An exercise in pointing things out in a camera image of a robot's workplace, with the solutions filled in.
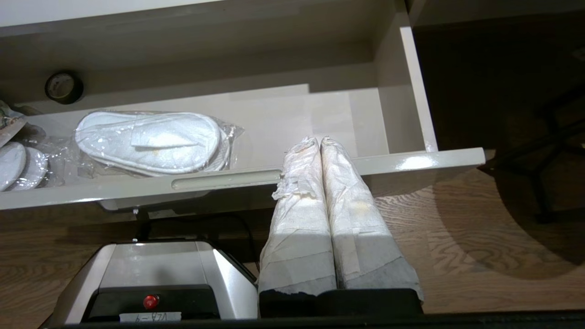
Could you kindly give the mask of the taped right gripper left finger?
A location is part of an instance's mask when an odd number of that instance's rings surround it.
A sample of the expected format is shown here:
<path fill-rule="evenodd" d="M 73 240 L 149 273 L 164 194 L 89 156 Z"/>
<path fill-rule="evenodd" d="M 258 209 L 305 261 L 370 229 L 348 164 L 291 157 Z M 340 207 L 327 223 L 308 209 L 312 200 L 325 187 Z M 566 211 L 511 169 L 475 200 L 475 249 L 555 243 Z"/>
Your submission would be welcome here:
<path fill-rule="evenodd" d="M 316 138 L 305 137 L 284 157 L 268 240 L 261 251 L 260 293 L 312 296 L 337 287 L 323 167 Z"/>

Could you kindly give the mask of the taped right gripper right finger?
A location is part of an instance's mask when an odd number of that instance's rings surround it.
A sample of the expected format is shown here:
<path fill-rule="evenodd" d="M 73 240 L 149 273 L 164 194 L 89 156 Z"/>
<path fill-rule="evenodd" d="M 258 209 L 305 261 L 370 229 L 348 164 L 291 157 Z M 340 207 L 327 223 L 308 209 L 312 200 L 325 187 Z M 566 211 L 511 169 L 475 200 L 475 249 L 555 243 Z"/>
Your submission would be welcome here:
<path fill-rule="evenodd" d="M 325 137 L 320 155 L 339 286 L 411 289 L 423 302 L 415 269 L 403 256 L 345 148 Z"/>

